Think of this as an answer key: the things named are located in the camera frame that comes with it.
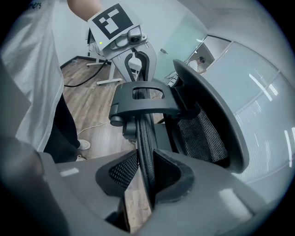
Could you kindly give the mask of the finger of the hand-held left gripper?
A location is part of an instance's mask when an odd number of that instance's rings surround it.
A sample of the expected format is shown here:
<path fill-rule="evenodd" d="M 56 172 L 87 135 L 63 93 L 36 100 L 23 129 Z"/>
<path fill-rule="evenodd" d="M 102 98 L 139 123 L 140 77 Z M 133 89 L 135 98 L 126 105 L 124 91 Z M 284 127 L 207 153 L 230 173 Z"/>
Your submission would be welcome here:
<path fill-rule="evenodd" d="M 131 68 L 129 66 L 129 60 L 132 58 L 132 56 L 132 51 L 125 51 L 112 59 L 112 62 L 115 64 L 126 82 L 135 81 Z"/>
<path fill-rule="evenodd" d="M 145 42 L 135 47 L 135 57 L 141 61 L 142 68 L 139 72 L 138 81 L 151 81 L 154 77 L 157 56 L 150 42 Z"/>

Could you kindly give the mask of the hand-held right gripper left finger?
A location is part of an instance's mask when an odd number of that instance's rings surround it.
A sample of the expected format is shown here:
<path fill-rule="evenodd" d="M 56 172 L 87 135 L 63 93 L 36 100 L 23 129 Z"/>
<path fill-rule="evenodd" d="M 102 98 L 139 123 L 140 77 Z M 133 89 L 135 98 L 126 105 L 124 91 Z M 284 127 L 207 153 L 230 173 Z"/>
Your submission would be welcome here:
<path fill-rule="evenodd" d="M 56 164 L 4 139 L 4 187 L 32 219 L 34 235 L 129 235 L 124 192 L 136 171 L 136 151 Z"/>

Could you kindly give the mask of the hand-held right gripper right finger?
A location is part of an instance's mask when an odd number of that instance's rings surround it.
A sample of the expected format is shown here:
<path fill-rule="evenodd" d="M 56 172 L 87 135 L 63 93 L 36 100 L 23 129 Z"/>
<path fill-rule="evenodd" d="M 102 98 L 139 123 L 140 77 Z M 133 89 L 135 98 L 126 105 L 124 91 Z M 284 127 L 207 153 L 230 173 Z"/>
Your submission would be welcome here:
<path fill-rule="evenodd" d="M 246 236 L 276 207 L 226 169 L 155 150 L 158 193 L 141 236 Z"/>

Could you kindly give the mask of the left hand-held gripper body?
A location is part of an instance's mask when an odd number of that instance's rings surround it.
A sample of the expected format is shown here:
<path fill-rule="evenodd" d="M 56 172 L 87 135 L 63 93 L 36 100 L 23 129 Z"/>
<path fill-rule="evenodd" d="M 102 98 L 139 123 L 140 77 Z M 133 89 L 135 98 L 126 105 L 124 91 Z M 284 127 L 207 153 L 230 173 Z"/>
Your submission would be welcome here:
<path fill-rule="evenodd" d="M 91 17 L 88 24 L 99 50 L 107 60 L 148 41 L 142 21 L 127 5 L 117 3 Z"/>

